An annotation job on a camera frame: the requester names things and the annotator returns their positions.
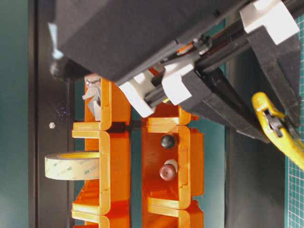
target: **black frame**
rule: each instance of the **black frame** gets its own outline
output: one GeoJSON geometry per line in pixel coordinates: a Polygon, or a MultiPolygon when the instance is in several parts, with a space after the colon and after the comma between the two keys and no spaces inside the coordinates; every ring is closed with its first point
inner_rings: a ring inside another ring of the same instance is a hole
{"type": "Polygon", "coordinates": [[[28,10],[29,227],[72,228],[74,183],[47,179],[44,156],[74,150],[74,84],[57,81],[49,72],[52,43],[46,22],[54,19],[54,1],[29,0],[28,10]]]}

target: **white plastic part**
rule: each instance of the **white plastic part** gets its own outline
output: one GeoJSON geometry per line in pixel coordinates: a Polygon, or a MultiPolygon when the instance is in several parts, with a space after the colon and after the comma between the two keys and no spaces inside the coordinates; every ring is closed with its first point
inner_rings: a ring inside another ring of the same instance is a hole
{"type": "Polygon", "coordinates": [[[52,37],[53,42],[53,53],[52,56],[54,59],[61,59],[63,57],[63,53],[57,48],[57,25],[54,23],[48,23],[48,29],[52,37]]]}
{"type": "Polygon", "coordinates": [[[144,118],[155,112],[155,108],[151,108],[144,100],[144,96],[155,88],[151,82],[152,78],[153,74],[146,70],[119,86],[130,104],[144,118]]]}
{"type": "Polygon", "coordinates": [[[96,121],[101,121],[101,108],[97,101],[93,101],[94,117],[96,121]]]}
{"type": "Polygon", "coordinates": [[[193,60],[184,60],[165,66],[166,72],[162,78],[161,84],[166,96],[174,105],[192,97],[189,90],[182,82],[182,77],[194,69],[193,60]]]}
{"type": "Polygon", "coordinates": [[[167,160],[167,161],[164,163],[164,165],[166,165],[166,164],[173,165],[174,168],[175,168],[175,171],[178,172],[179,167],[178,167],[178,163],[177,163],[177,161],[176,161],[175,159],[169,159],[169,160],[167,160]]]}
{"type": "Polygon", "coordinates": [[[82,99],[86,100],[86,99],[89,99],[94,96],[99,96],[99,98],[100,98],[97,86],[98,85],[92,85],[92,86],[88,87],[86,93],[82,96],[82,99]]]}
{"type": "Polygon", "coordinates": [[[264,26],[276,45],[299,32],[299,27],[281,0],[257,0],[245,6],[240,14],[246,33],[264,26]]]}

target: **roll of tape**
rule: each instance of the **roll of tape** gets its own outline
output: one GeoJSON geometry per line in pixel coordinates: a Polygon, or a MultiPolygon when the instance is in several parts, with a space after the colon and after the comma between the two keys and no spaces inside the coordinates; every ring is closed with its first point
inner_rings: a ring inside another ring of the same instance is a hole
{"type": "Polygon", "coordinates": [[[99,152],[47,155],[45,175],[51,179],[66,181],[99,179],[99,152]]]}

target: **yellow clamp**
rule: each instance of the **yellow clamp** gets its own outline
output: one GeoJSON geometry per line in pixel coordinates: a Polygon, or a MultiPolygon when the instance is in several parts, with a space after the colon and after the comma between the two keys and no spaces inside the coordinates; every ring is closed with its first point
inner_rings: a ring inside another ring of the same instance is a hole
{"type": "Polygon", "coordinates": [[[273,117],[277,117],[281,121],[284,121],[285,115],[274,107],[266,94],[261,92],[252,97],[252,105],[265,135],[280,151],[304,170],[304,145],[301,140],[294,139],[284,126],[280,128],[282,136],[277,136],[270,127],[265,112],[268,111],[273,117]]]}

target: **orange component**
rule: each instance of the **orange component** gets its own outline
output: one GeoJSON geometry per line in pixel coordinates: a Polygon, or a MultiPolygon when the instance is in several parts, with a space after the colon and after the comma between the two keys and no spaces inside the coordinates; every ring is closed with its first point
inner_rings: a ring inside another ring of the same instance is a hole
{"type": "Polygon", "coordinates": [[[153,67],[150,67],[149,71],[154,75],[154,77],[158,77],[162,73],[162,72],[159,72],[158,70],[154,69],[153,67]]]}
{"type": "Polygon", "coordinates": [[[186,210],[143,204],[142,212],[143,228],[204,228],[204,214],[194,200],[186,210]]]}
{"type": "Polygon", "coordinates": [[[96,216],[108,214],[113,204],[130,198],[129,134],[101,131],[99,122],[91,122],[74,123],[72,137],[98,142],[91,148],[100,152],[99,180],[87,181],[72,206],[74,218],[81,219],[79,215],[86,213],[84,220],[96,222],[96,216]]]}
{"type": "MultiPolygon", "coordinates": [[[[92,122],[100,130],[108,130],[112,123],[119,122],[130,124],[131,105],[125,97],[124,93],[112,82],[103,78],[100,81],[101,86],[101,122],[96,122],[93,114],[89,110],[87,104],[91,99],[85,101],[85,122],[92,122]]],[[[85,139],[85,150],[93,150],[98,145],[96,139],[85,139]]]]}
{"type": "Polygon", "coordinates": [[[129,228],[130,213],[128,203],[116,203],[111,211],[106,215],[92,215],[84,212],[75,212],[73,217],[86,220],[84,226],[74,226],[74,228],[129,228]]]}
{"type": "Polygon", "coordinates": [[[186,46],[181,47],[180,49],[177,50],[177,55],[182,55],[187,53],[188,51],[190,51],[193,48],[193,44],[189,43],[186,46]]]}
{"type": "Polygon", "coordinates": [[[146,125],[187,125],[191,120],[198,119],[198,116],[187,113],[179,106],[161,103],[152,115],[142,119],[142,123],[146,125]]]}
{"type": "Polygon", "coordinates": [[[149,206],[186,209],[193,196],[203,194],[203,135],[197,129],[182,125],[143,125],[142,162],[142,189],[149,206]],[[171,149],[161,145],[166,133],[178,139],[171,149]],[[160,168],[169,159],[177,161],[178,172],[173,180],[164,181],[160,168]]]}

